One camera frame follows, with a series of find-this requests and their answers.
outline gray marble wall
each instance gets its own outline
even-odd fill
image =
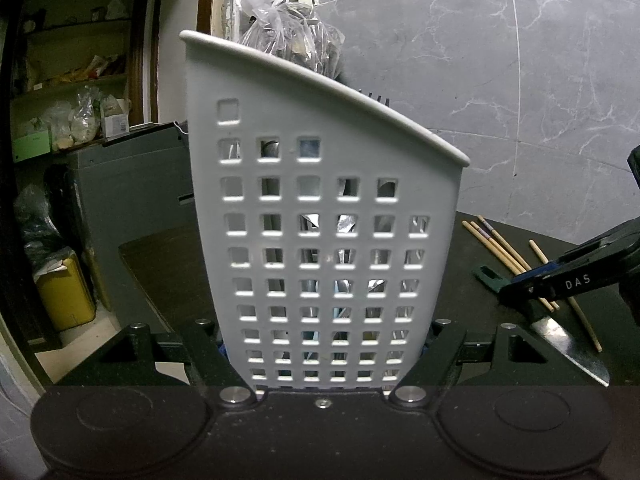
[[[640,0],[322,0],[343,80],[471,158],[458,208],[572,242],[640,215]]]

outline perforated basket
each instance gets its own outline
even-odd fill
[[[184,31],[216,315],[256,390],[383,387],[419,357],[468,158],[324,76]]]

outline metal screw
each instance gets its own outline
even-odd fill
[[[220,390],[220,399],[229,404],[239,404],[251,397],[251,392],[244,386],[227,386]]]
[[[427,392],[420,386],[400,386],[395,393],[404,402],[420,402],[427,396]]]
[[[320,408],[321,410],[324,410],[325,408],[328,408],[332,404],[333,403],[329,399],[316,399],[316,406],[318,408]]]

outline shelf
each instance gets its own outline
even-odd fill
[[[22,34],[21,39],[30,41],[32,44],[44,44],[51,41],[72,40],[78,36],[99,36],[101,34],[120,34],[129,29],[131,20],[123,18],[120,20],[103,20],[101,22],[70,23],[68,25],[57,25],[45,28],[37,32]]]
[[[127,81],[127,74],[115,74],[107,75],[105,77],[99,77],[98,79],[87,79],[85,81],[77,81],[75,83],[66,83],[56,86],[50,86],[48,88],[42,88],[40,90],[33,90],[22,94],[18,97],[11,99],[12,104],[30,102],[43,97],[52,97],[59,93],[77,91],[85,85],[97,85],[104,86],[108,84],[125,83]]]

